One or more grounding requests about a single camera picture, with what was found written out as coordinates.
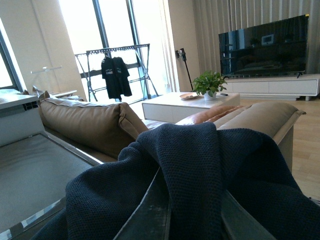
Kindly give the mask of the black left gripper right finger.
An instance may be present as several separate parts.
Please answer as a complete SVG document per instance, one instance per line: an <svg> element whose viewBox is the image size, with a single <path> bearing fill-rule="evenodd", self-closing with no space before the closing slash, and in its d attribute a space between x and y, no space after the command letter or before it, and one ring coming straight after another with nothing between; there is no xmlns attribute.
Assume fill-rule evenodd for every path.
<svg viewBox="0 0 320 240"><path fill-rule="evenodd" d="M275 237L224 191L221 200L222 240L274 240Z"/></svg>

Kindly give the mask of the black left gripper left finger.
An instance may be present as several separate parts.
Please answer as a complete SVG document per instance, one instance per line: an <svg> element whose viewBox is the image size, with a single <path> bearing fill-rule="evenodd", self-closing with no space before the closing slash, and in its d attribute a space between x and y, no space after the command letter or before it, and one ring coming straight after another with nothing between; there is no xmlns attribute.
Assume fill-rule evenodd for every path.
<svg viewBox="0 0 320 240"><path fill-rule="evenodd" d="M162 170L154 175L141 202L115 235L115 240L168 240L171 202Z"/></svg>

